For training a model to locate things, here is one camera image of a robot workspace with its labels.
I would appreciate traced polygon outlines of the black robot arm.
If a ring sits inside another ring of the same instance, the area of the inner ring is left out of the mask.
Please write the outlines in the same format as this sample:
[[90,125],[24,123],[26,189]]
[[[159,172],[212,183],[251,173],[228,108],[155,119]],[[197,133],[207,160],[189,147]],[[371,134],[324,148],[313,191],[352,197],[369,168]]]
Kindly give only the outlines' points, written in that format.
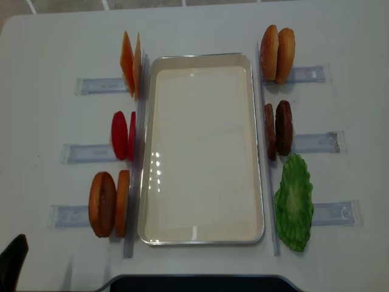
[[1,291],[16,291],[28,251],[26,235],[19,234],[1,253]]

